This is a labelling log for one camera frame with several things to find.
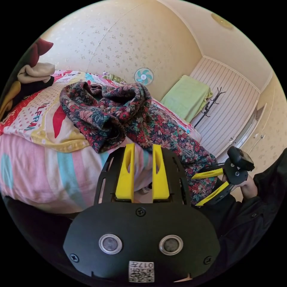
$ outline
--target electric fan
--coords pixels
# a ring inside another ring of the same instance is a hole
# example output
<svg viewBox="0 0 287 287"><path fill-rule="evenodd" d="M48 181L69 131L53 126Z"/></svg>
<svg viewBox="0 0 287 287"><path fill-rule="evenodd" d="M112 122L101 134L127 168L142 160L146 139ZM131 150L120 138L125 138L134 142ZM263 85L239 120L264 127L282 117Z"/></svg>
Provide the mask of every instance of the electric fan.
<svg viewBox="0 0 287 287"><path fill-rule="evenodd" d="M140 68L135 72L135 82L143 85L149 85L153 81L153 72L149 68Z"/></svg>

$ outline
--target screw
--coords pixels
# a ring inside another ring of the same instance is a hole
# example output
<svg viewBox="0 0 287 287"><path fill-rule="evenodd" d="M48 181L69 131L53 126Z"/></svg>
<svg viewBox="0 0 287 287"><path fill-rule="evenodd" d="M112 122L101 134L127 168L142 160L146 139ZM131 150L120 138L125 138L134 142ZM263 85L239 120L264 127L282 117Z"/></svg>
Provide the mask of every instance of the screw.
<svg viewBox="0 0 287 287"><path fill-rule="evenodd" d="M79 258L76 254L70 254L70 258L72 261L74 261L75 263L78 263L79 262Z"/></svg>
<svg viewBox="0 0 287 287"><path fill-rule="evenodd" d="M211 260L212 260L212 257L211 256L207 256L207 257L204 258L203 264L204 265L208 265L208 264L211 263Z"/></svg>
<svg viewBox="0 0 287 287"><path fill-rule="evenodd" d="M137 216L142 217L142 216L145 216L146 211L145 211L144 208L140 207L140 208L138 208L138 209L135 211L135 213L136 213Z"/></svg>

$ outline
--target bed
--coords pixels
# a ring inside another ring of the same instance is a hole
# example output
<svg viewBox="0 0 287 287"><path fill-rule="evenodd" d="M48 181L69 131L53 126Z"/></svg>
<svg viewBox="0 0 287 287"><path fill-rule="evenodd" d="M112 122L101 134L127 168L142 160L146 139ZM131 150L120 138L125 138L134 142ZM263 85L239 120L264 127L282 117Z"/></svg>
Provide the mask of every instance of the bed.
<svg viewBox="0 0 287 287"><path fill-rule="evenodd" d="M121 84L78 71L59 70L53 77L51 87L22 100L0 122L0 190L2 196L50 213L75 213L93 204L97 180L109 154L132 141L126 138L117 148L96 153L59 103L60 91L71 83ZM168 112L200 143L201 136L191 124L155 99L152 104ZM136 144L135 191L151 181L152 156Z"/></svg>

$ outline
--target coat rack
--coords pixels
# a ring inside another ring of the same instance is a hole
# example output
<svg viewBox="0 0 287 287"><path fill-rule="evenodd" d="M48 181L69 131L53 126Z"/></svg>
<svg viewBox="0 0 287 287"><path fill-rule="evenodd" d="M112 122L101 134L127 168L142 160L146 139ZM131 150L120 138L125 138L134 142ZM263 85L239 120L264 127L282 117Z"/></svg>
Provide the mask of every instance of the coat rack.
<svg viewBox="0 0 287 287"><path fill-rule="evenodd" d="M215 96L215 98L214 98L213 100L211 100L212 103L211 103L210 106L209 106L210 102L208 102L208 103L205 105L204 112L201 111L201 112L203 113L203 116L202 116L202 117L200 118L200 120L196 123L196 125L194 126L194 128L200 123L200 121L201 121L205 116L206 116L206 117L210 117L210 116L207 115L208 112L209 112L209 110L210 110L210 108L212 107L212 105L213 105L214 103L217 104L217 105L219 105L219 103L217 103L216 100L219 98L219 96L220 96L221 94L224 94L224 93L226 93L226 92L221 92L221 87L220 87L220 90L218 90L218 88L217 88L217 95Z"/></svg>

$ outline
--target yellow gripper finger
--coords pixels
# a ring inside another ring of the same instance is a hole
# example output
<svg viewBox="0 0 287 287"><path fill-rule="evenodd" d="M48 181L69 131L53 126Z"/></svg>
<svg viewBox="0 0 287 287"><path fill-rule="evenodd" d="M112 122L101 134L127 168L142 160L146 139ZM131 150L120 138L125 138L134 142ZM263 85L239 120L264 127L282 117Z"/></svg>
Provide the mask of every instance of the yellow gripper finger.
<svg viewBox="0 0 287 287"><path fill-rule="evenodd" d="M117 182L116 198L134 201L135 144L126 145L123 163Z"/></svg>
<svg viewBox="0 0 287 287"><path fill-rule="evenodd" d="M211 193L209 196L207 196L205 199L201 200L199 203L196 204L196 206L203 206L205 203L210 201L212 198L220 194L227 186L229 186L229 183L226 181L223 183L218 189L216 189L213 193Z"/></svg>
<svg viewBox="0 0 287 287"><path fill-rule="evenodd" d="M165 200L170 196L161 146L152 147L152 199Z"/></svg>
<svg viewBox="0 0 287 287"><path fill-rule="evenodd" d="M215 177L223 174L223 168L218 168L216 170L206 171L206 172L199 172L195 174L192 179L203 179L208 177Z"/></svg>

